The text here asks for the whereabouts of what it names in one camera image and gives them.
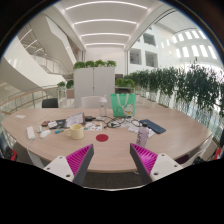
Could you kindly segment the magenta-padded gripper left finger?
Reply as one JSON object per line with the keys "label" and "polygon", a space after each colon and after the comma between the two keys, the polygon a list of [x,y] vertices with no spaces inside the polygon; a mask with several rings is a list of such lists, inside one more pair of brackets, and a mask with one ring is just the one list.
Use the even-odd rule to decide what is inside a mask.
{"label": "magenta-padded gripper left finger", "polygon": [[44,170],[81,186],[93,155],[94,147],[90,144],[68,156],[56,157]]}

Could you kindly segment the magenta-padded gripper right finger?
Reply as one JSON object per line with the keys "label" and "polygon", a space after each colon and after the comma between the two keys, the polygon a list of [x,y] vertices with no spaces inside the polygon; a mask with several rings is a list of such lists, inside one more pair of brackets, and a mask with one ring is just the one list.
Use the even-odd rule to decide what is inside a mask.
{"label": "magenta-padded gripper right finger", "polygon": [[130,144],[130,154],[144,184],[149,184],[182,169],[182,166],[167,154],[156,154],[133,143]]}

